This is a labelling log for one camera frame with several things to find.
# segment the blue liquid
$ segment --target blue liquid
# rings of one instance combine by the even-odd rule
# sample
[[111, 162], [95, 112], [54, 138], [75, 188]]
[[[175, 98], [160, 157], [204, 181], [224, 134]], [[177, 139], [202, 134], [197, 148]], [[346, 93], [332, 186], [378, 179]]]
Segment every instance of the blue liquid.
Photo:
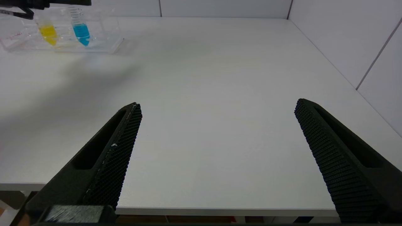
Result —
[[89, 35], [88, 27], [86, 26], [86, 24], [82, 23], [80, 25], [74, 25], [73, 29], [78, 41], [84, 46], [88, 46], [89, 38], [91, 38], [91, 36]]

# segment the white table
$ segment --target white table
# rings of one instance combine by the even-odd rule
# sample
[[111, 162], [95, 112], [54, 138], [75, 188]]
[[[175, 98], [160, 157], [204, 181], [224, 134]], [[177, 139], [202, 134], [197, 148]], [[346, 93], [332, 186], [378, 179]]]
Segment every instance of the white table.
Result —
[[336, 216], [299, 98], [402, 169], [402, 138], [291, 21], [120, 25], [133, 41], [115, 56], [1, 53], [0, 190], [41, 189], [134, 101], [144, 117], [118, 214]]

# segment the acrylic tray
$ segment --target acrylic tray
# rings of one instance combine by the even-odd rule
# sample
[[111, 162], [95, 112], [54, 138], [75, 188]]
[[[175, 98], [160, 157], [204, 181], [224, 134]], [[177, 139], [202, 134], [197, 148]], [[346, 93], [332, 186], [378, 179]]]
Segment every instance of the acrylic tray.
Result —
[[110, 17], [111, 11], [94, 6], [77, 6], [82, 12], [83, 21], [88, 26], [90, 41], [88, 46], [82, 45], [76, 38], [67, 5], [36, 10], [36, 14], [46, 13], [50, 17], [57, 32], [55, 46], [47, 43], [41, 36], [35, 20], [21, 19], [14, 16], [0, 16], [0, 44], [9, 52], [12, 51], [57, 51], [57, 52], [100, 52], [113, 53], [121, 44], [119, 22]]

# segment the blue liquid tube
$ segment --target blue liquid tube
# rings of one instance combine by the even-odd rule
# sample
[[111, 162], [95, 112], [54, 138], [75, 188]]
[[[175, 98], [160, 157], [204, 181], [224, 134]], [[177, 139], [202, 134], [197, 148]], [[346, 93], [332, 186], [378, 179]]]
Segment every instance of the blue liquid tube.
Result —
[[71, 5], [67, 7], [67, 12], [71, 18], [71, 25], [73, 26], [73, 30], [78, 41], [84, 46], [88, 46], [91, 36], [89, 35], [86, 23], [82, 19], [82, 14], [80, 10], [77, 7]]

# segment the yellow liquid tube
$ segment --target yellow liquid tube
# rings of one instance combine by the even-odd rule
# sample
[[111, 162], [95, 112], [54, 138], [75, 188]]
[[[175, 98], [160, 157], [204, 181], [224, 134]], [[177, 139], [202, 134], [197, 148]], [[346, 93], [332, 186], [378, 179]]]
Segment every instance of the yellow liquid tube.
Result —
[[44, 10], [40, 12], [37, 10], [35, 16], [35, 22], [38, 25], [39, 32], [43, 39], [50, 45], [56, 45], [58, 39], [57, 32], [46, 12], [44, 12]]
[[56, 45], [57, 43], [57, 33], [54, 29], [53, 24], [46, 24], [43, 26], [39, 26], [39, 31], [45, 41], [47, 41], [50, 45]]

